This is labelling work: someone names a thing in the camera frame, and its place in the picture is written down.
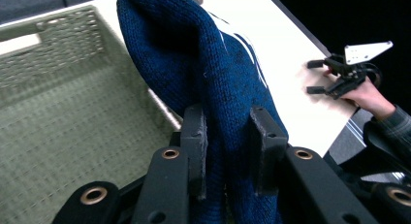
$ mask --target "woven basket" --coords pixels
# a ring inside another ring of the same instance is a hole
[[[0,29],[0,223],[50,223],[72,193],[146,173],[174,127],[91,7]]]

